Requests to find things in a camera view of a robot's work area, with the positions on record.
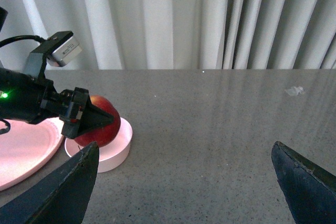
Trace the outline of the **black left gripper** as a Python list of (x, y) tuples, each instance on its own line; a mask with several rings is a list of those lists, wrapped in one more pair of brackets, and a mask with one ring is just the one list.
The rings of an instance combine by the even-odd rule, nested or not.
[(75, 139), (114, 121), (113, 115), (93, 105), (82, 88), (57, 93), (51, 80), (1, 69), (1, 119), (38, 124), (60, 117), (62, 135)]

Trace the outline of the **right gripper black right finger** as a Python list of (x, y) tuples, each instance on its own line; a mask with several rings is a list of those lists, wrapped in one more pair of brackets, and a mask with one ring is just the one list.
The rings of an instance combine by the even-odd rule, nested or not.
[(271, 160), (295, 223), (335, 223), (335, 175), (279, 141)]

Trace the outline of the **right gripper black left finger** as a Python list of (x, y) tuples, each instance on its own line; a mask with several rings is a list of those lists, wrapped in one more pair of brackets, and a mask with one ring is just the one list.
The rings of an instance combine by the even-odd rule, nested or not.
[(36, 185), (1, 207), (1, 223), (82, 223), (98, 171), (92, 142)]

